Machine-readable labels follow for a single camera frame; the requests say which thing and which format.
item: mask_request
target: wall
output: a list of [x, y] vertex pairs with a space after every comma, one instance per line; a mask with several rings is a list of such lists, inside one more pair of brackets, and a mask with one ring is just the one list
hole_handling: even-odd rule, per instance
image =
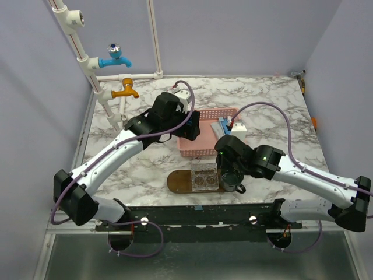
[[69, 10], [81, 10], [85, 26], [78, 30], [79, 38], [90, 57], [110, 58], [107, 47], [119, 43], [124, 57], [132, 66], [106, 67], [97, 75], [154, 73], [153, 41], [145, 0], [85, 1], [64, 0]]
[[56, 171], [71, 167], [90, 93], [42, 1], [0, 9], [0, 275], [31, 279]]
[[[330, 170], [373, 179], [373, 2], [344, 0], [307, 63], [306, 102]], [[373, 203], [370, 204], [370, 215]], [[359, 234], [373, 278], [373, 220]]]
[[302, 70], [340, 0], [154, 1], [165, 74]]

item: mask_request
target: pink basket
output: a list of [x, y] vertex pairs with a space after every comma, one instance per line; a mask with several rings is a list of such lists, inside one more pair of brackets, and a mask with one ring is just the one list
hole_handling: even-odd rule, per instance
[[210, 124], [217, 122], [219, 117], [233, 116], [238, 110], [237, 108], [222, 108], [198, 111], [200, 111], [200, 135], [197, 139], [189, 141], [185, 138], [177, 138], [177, 148], [180, 150], [181, 156], [183, 157], [216, 155], [214, 147], [217, 139]]

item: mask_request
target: marble table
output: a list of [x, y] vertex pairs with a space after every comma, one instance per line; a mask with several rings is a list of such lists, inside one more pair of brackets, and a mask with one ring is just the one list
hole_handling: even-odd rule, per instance
[[[259, 78], [186, 78], [196, 96], [196, 109], [241, 108], [265, 101], [277, 104], [290, 118], [293, 154], [296, 159], [322, 170], [328, 170], [311, 118], [298, 82], [287, 77]], [[177, 79], [135, 80], [133, 88], [140, 98], [127, 97], [128, 118], [151, 107], [156, 96], [169, 90]], [[103, 82], [102, 86], [120, 90], [120, 82]], [[119, 99], [113, 100], [117, 112]], [[248, 132], [247, 144], [252, 148], [267, 144], [287, 152], [287, 128], [283, 117], [268, 106], [251, 107], [241, 114]], [[90, 159], [115, 137], [101, 106], [96, 103], [84, 160]], [[167, 176], [174, 170], [190, 169], [192, 162], [214, 162], [207, 159], [183, 158], [177, 149], [176, 137], [163, 144], [152, 144], [113, 173], [99, 188], [97, 196], [118, 198], [129, 206], [203, 205], [271, 202], [275, 198], [314, 199], [316, 195], [293, 185], [253, 179], [246, 176], [246, 193], [174, 194], [166, 186]]]

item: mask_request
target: purple cable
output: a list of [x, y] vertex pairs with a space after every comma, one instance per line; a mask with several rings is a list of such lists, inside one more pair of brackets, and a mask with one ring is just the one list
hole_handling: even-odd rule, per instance
[[[329, 183], [332, 183], [332, 184], [336, 184], [337, 186], [339, 187], [345, 187], [345, 185], [341, 182], [338, 182], [336, 180], [333, 180], [333, 179], [330, 179], [330, 178], [327, 178], [321, 174], [318, 174], [316, 172], [313, 172], [311, 170], [308, 170], [306, 168], [304, 168], [304, 166], [301, 166], [297, 161], [296, 159], [294, 158], [293, 156], [293, 151], [291, 150], [291, 128], [290, 128], [290, 121], [288, 119], [288, 117], [286, 116], [285, 112], [278, 106], [272, 104], [272, 103], [268, 103], [268, 102], [253, 102], [253, 103], [250, 103], [250, 104], [247, 104], [246, 106], [242, 107], [233, 117], [232, 117], [232, 121], [234, 120], [234, 118], [236, 118], [236, 116], [238, 116], [238, 114], [240, 112], [242, 112], [243, 110], [245, 110], [246, 108], [248, 107], [251, 107], [251, 106], [254, 106], [254, 105], [259, 105], [259, 104], [262, 104], [262, 105], [268, 105], [270, 107], [273, 107], [275, 108], [277, 111], [279, 111], [281, 113], [281, 115], [285, 118], [285, 121], [286, 121], [286, 125], [287, 125], [287, 149], [288, 149], [288, 154], [289, 154], [289, 157], [291, 159], [291, 161], [294, 163], [294, 165], [296, 165], [298, 168], [304, 170], [306, 173], [312, 175], [312, 176], [315, 176], [316, 178], [319, 178], [319, 179], [322, 179], [324, 181], [327, 181]], [[369, 192], [369, 191], [366, 191], [366, 190], [363, 190], [363, 189], [360, 189], [360, 188], [357, 188], [357, 187], [353, 187], [353, 186], [348, 186], [348, 188], [350, 190], [354, 190], [354, 191], [358, 191], [358, 192], [361, 192], [363, 194], [367, 194], [371, 197], [373, 197], [373, 192]]]
[[321, 224], [321, 221], [318, 221], [318, 222], [319, 222], [319, 228], [320, 228], [320, 230], [319, 230], [319, 236], [317, 237], [316, 241], [311, 246], [307, 247], [306, 249], [296, 250], [296, 251], [290, 251], [290, 250], [281, 249], [281, 248], [276, 247], [275, 245], [273, 245], [273, 243], [269, 240], [268, 237], [267, 237], [267, 241], [272, 246], [272, 248], [274, 248], [275, 250], [280, 251], [282, 253], [287, 253], [287, 254], [301, 254], [301, 253], [308, 252], [308, 251], [312, 250], [314, 247], [316, 247], [316, 245], [319, 244], [320, 241], [321, 241], [321, 239], [322, 239], [322, 235], [323, 235], [322, 224]]
[[[119, 142], [117, 144], [117, 147], [121, 147], [123, 146], [124, 144], [127, 144], [128, 142], [131, 142], [131, 141], [134, 141], [134, 140], [141, 140], [141, 139], [145, 139], [145, 138], [150, 138], [150, 137], [158, 137], [158, 136], [162, 136], [163, 134], [169, 134], [169, 133], [172, 133], [174, 132], [175, 130], [178, 130], [179, 128], [181, 128], [184, 124], [186, 124], [188, 122], [188, 120], [190, 119], [190, 117], [192, 116], [193, 114], [193, 111], [194, 111], [194, 104], [195, 104], [195, 96], [194, 96], [194, 91], [192, 89], [192, 87], [184, 80], [178, 80], [177, 82], [175, 82], [175, 85], [174, 86], [177, 86], [179, 83], [183, 83], [187, 86], [188, 90], [190, 91], [191, 93], [191, 98], [192, 98], [192, 104], [191, 104], [191, 110], [189, 111], [188, 115], [186, 116], [185, 120], [182, 121], [180, 124], [178, 124], [176, 127], [174, 128], [171, 128], [169, 130], [166, 130], [166, 131], [162, 131], [162, 132], [157, 132], [157, 133], [152, 133], [152, 134], [146, 134], [146, 135], [139, 135], [139, 136], [136, 136], [136, 137], [132, 137], [132, 138], [128, 138], [126, 140], [123, 140], [121, 142]], [[84, 173], [88, 173], [94, 166], [96, 166], [98, 163], [100, 163], [104, 158], [106, 158], [107, 155], [109, 155], [112, 151], [114, 151], [115, 148], [110, 148], [109, 150], [107, 150], [106, 152], [104, 152], [100, 157], [98, 157], [98, 159], [96, 159], [90, 166], [88, 166], [85, 170], [84, 170]], [[58, 220], [58, 221], [55, 221], [55, 215], [56, 215], [56, 212], [57, 212], [57, 209], [59, 208], [59, 205], [61, 203], [61, 201], [63, 200], [63, 198], [65, 197], [66, 193], [70, 190], [70, 188], [76, 183], [78, 182], [83, 176], [81, 174], [79, 174], [75, 179], [73, 179], [71, 181], [70, 184], [68, 184], [68, 186], [66, 187], [66, 189], [64, 189], [64, 191], [61, 193], [61, 195], [58, 197], [57, 201], [56, 201], [56, 204], [54, 205], [53, 209], [52, 209], [52, 214], [51, 214], [51, 224], [52, 225], [61, 225], [69, 220], [71, 220], [70, 218], [68, 219], [64, 219], [64, 220]]]
[[163, 232], [162, 232], [162, 229], [159, 227], [159, 225], [157, 225], [156, 223], [153, 223], [153, 222], [143, 222], [141, 220], [135, 220], [133, 222], [127, 222], [127, 223], [111, 223], [111, 224], [115, 225], [115, 226], [128, 226], [128, 225], [135, 225], [137, 223], [148, 223], [148, 224], [154, 226], [159, 231], [159, 234], [161, 236], [161, 245], [159, 245], [159, 248], [156, 251], [154, 251], [153, 253], [148, 254], [148, 255], [136, 255], [136, 254], [129, 254], [129, 253], [126, 253], [126, 252], [123, 252], [123, 251], [116, 251], [116, 250], [114, 250], [111, 247], [110, 241], [108, 241], [108, 245], [110, 247], [109, 253], [111, 251], [114, 251], [117, 254], [120, 254], [120, 255], [123, 255], [123, 256], [125, 255], [125, 256], [131, 257], [131, 258], [150, 258], [150, 257], [154, 257], [155, 255], [159, 254], [162, 251], [163, 246], [164, 246]]

